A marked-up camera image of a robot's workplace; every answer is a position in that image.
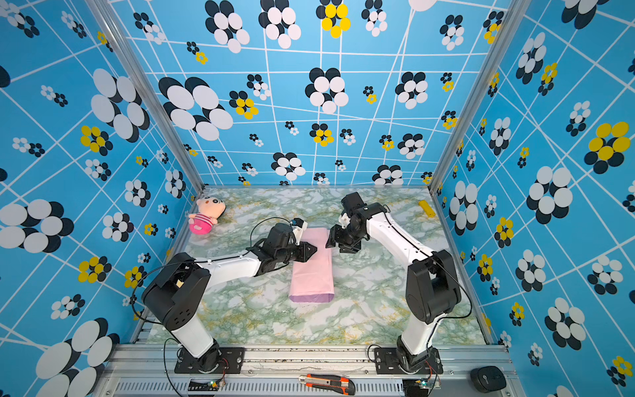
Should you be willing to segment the purple wrapping paper sheet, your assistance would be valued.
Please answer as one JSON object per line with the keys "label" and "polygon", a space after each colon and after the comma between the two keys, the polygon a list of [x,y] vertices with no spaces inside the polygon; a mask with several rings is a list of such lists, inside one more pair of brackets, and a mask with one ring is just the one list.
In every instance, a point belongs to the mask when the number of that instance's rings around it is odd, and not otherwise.
{"label": "purple wrapping paper sheet", "polygon": [[289,289],[289,299],[296,304],[326,304],[335,295],[332,272],[332,248],[326,248],[327,228],[309,228],[302,242],[317,248],[307,262],[295,262]]}

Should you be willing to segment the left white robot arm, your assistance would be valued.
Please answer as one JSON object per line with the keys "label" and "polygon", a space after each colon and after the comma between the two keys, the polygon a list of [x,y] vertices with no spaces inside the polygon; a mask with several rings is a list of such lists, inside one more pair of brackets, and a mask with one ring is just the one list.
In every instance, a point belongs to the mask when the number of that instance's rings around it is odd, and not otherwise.
{"label": "left white robot arm", "polygon": [[197,317],[203,296],[213,286],[263,276],[294,262],[306,263],[317,252],[302,239],[307,224],[300,218],[277,223],[266,238],[225,257],[196,259],[175,255],[142,294],[142,303],[176,341],[202,366],[216,365],[219,345]]}

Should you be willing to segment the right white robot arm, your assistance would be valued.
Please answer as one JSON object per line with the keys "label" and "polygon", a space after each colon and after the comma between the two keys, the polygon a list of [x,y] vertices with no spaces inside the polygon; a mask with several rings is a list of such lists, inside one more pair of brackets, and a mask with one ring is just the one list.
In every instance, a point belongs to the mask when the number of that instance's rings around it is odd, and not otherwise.
{"label": "right white robot arm", "polygon": [[398,225],[385,205],[365,203],[357,192],[346,195],[341,203],[343,211],[329,232],[327,248],[356,254],[364,240],[373,239],[405,266],[405,299],[411,317],[398,338],[397,354],[403,369],[414,372],[433,362],[433,335],[443,319],[454,319],[451,312],[463,296],[452,254],[423,245]]}

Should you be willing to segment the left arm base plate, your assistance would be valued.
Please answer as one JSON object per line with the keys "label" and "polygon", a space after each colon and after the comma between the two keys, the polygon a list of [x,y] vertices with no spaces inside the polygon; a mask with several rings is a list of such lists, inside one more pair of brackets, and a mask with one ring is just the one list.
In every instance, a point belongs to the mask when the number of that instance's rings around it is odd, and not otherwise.
{"label": "left arm base plate", "polygon": [[209,352],[196,358],[184,347],[181,347],[177,352],[175,373],[188,375],[240,374],[245,353],[244,347],[220,347],[215,343]]}

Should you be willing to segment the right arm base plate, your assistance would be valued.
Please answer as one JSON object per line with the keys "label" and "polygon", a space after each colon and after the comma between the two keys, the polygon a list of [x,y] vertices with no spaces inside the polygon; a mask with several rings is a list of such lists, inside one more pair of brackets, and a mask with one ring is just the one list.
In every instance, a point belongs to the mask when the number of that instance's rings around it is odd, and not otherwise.
{"label": "right arm base plate", "polygon": [[378,375],[442,375],[438,349],[430,347],[412,355],[405,347],[374,347],[367,351]]}

